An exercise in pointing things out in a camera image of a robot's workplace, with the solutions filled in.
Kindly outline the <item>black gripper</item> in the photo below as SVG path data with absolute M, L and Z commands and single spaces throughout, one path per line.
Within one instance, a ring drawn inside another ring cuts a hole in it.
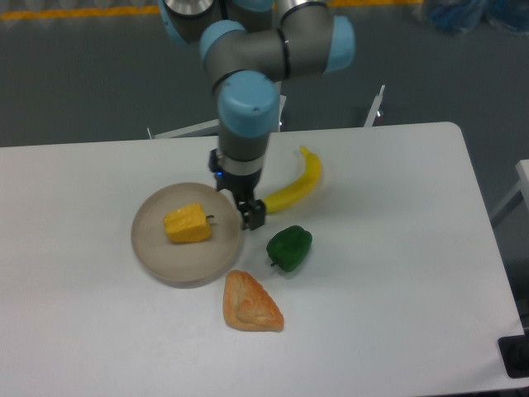
M 216 180 L 217 191 L 229 190 L 242 217 L 242 229 L 254 231 L 265 225 L 265 203 L 255 200 L 254 189 L 260 181 L 265 157 L 234 160 L 219 148 L 210 151 L 208 166 Z

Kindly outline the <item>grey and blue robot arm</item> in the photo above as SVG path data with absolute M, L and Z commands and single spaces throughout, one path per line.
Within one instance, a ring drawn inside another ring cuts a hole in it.
M 220 123 L 209 168 L 231 192 L 244 229 L 265 224 L 269 207 L 254 196 L 269 135 L 279 129 L 278 84 L 347 68 L 355 30 L 323 1 L 161 1 L 177 43 L 197 43 Z

